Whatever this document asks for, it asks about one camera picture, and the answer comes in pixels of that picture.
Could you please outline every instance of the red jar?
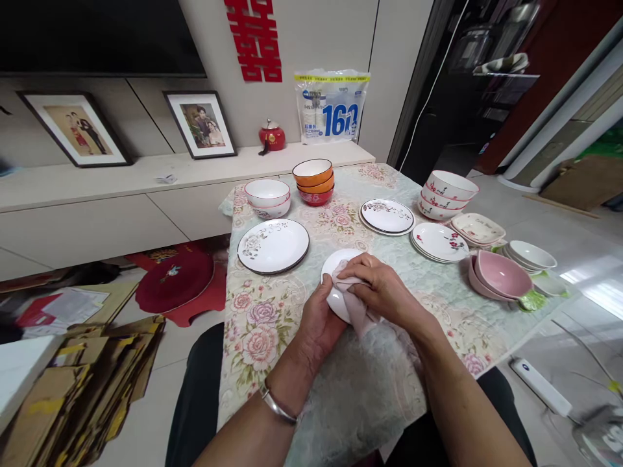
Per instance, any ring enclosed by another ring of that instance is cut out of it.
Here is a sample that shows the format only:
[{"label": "red jar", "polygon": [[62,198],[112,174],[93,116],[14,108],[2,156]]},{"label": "red jar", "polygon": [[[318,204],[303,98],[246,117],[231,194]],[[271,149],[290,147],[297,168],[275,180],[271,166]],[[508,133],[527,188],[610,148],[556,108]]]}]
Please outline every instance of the red jar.
[{"label": "red jar", "polygon": [[260,144],[264,146],[268,141],[269,150],[282,150],[286,147],[286,133],[279,127],[277,122],[266,119],[260,130]]}]

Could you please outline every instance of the power strip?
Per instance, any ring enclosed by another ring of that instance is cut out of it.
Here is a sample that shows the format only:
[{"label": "power strip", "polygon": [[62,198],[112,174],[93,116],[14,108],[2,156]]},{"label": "power strip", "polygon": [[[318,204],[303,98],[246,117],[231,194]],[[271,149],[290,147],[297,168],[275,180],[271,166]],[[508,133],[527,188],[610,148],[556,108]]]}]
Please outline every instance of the power strip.
[{"label": "power strip", "polygon": [[528,360],[516,359],[510,365],[513,371],[519,375],[523,382],[534,391],[552,412],[564,417],[571,413],[573,406],[569,401]]}]

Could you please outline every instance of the television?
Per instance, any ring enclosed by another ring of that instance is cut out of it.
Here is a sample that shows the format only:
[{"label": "television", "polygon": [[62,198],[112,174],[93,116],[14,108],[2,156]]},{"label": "television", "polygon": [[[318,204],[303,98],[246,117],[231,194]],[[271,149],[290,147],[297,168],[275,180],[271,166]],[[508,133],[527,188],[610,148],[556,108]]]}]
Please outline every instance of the television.
[{"label": "television", "polygon": [[178,0],[15,0],[1,10],[0,76],[206,76]]}]

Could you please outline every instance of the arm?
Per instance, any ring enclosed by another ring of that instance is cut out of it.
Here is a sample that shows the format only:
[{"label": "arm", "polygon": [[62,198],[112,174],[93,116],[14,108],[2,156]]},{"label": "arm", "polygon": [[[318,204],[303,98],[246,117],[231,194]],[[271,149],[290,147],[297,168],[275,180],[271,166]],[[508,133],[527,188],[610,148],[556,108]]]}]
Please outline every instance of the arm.
[{"label": "arm", "polygon": [[[326,303],[331,287],[331,277],[325,274],[305,303],[299,331],[266,379],[275,402],[291,416],[300,414],[324,359],[346,329]],[[216,434],[194,467],[282,466],[294,430],[256,392]]]},{"label": "arm", "polygon": [[413,339],[424,367],[428,401],[452,465],[530,467],[524,452],[452,349],[437,319],[411,295],[398,274],[366,253],[340,278],[357,276],[372,287],[353,292]]}]

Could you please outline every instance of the silver bracelet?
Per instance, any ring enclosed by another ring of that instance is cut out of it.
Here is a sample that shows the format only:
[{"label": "silver bracelet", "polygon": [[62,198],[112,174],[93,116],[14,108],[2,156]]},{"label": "silver bracelet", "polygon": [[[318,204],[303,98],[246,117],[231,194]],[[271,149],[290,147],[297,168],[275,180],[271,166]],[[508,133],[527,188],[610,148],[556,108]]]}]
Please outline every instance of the silver bracelet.
[{"label": "silver bracelet", "polygon": [[293,417],[293,416],[288,415],[285,412],[285,410],[283,410],[281,407],[279,407],[279,405],[277,405],[277,402],[275,402],[275,400],[271,396],[271,390],[268,389],[268,386],[266,385],[266,380],[263,380],[260,383],[260,394],[262,395],[262,399],[264,400],[264,402],[268,404],[268,406],[271,408],[273,412],[275,412],[277,415],[279,415],[281,418],[287,421],[290,425],[297,424],[299,420],[298,417]]}]

